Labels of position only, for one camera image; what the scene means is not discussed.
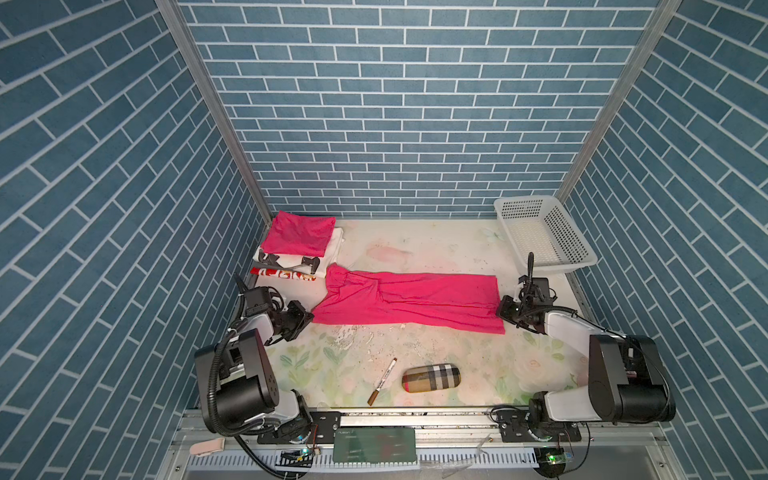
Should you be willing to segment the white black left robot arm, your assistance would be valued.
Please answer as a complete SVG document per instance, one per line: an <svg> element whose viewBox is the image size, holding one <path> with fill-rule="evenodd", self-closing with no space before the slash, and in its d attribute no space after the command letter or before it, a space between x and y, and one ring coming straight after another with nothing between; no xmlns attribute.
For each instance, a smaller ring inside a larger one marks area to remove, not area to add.
<svg viewBox="0 0 768 480"><path fill-rule="evenodd" d="M194 355L203 421L224 437L301 443L311 433L312 417L298 391L279 388L267 348L297 339L314 315L271 286L250 288L239 275L233 279L236 305L223 339Z"/></svg>

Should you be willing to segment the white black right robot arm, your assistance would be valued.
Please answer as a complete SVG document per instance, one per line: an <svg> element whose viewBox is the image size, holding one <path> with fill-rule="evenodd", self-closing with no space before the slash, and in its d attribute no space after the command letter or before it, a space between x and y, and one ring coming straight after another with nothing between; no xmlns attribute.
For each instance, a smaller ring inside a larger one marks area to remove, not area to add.
<svg viewBox="0 0 768 480"><path fill-rule="evenodd" d="M654 340L599 326L577 310L555 304L549 280L534 275L529 253L518 293L502 298L497 316L535 336L561 341L584 355L587 384L533 395L523 415L503 427L522 426L536 441L567 438L579 423L651 424L676 415L672 388Z"/></svg>

